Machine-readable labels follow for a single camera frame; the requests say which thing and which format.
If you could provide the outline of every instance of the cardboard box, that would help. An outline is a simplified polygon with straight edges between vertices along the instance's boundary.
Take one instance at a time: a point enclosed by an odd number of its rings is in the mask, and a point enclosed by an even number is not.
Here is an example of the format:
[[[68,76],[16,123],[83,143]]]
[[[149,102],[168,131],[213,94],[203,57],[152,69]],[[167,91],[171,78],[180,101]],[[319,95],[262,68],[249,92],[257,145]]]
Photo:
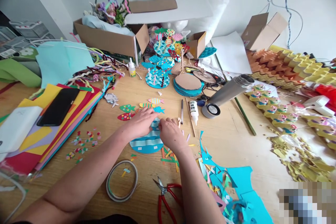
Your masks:
[[[149,35],[146,24],[131,24],[128,27],[135,36],[112,33],[83,25],[82,19],[74,22],[77,33],[88,47],[95,47],[110,53],[133,57],[133,62],[139,66],[141,56],[148,43]]]
[[[126,24],[167,23],[213,16],[208,0],[150,0],[129,3]]]
[[[199,33],[194,33],[191,35],[187,41],[187,46],[190,46],[189,52],[194,56],[194,58],[198,58],[205,49],[205,35],[207,32],[201,31]]]
[[[241,35],[245,49],[251,51],[267,50],[286,29],[288,22],[277,12],[267,23],[268,13],[251,17],[249,24]]]

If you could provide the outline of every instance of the forearm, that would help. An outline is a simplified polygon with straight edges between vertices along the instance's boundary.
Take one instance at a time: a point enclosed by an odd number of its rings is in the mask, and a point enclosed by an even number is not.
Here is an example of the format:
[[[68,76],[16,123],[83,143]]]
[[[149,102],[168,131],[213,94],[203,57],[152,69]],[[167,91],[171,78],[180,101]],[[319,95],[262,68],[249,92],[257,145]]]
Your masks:
[[[225,223],[189,147],[175,154],[180,164],[187,223]]]

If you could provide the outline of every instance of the glue bottle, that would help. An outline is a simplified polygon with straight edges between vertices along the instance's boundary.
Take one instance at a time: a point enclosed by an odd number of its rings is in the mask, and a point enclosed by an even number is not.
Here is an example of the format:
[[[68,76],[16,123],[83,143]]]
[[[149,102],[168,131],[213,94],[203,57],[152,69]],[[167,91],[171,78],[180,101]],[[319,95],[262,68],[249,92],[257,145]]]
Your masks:
[[[190,101],[189,106],[190,106],[190,114],[191,114],[192,120],[194,121],[195,125],[197,126],[197,121],[198,121],[197,102],[196,101]]]
[[[129,69],[129,72],[130,72],[129,75],[131,77],[135,77],[136,76],[135,64],[132,62],[132,58],[129,59],[128,69]]]

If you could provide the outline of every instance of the wooden stick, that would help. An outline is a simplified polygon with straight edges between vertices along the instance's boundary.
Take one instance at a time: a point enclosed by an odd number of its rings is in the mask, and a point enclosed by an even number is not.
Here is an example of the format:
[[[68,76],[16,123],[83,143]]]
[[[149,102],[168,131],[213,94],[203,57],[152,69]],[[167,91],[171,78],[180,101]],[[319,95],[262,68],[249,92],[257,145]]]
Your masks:
[[[188,103],[188,100],[187,100],[187,98],[185,98],[185,100],[186,100],[186,103],[187,103],[187,110],[188,110],[188,112],[189,112],[189,117],[190,117],[190,121],[191,121],[191,126],[192,126],[192,132],[194,133],[194,137],[196,137],[196,133],[195,133],[195,128],[194,128],[194,124],[193,124],[193,120],[192,120],[192,118],[191,118],[191,113],[190,113],[190,109],[189,109],[189,103]]]

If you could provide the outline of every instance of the black smartphone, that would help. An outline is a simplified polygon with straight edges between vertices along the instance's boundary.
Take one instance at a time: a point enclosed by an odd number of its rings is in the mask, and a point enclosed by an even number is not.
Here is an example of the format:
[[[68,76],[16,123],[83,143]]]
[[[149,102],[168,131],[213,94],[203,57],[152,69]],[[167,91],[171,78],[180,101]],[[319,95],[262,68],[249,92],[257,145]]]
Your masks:
[[[79,89],[62,89],[37,122],[37,126],[60,126],[79,93]]]

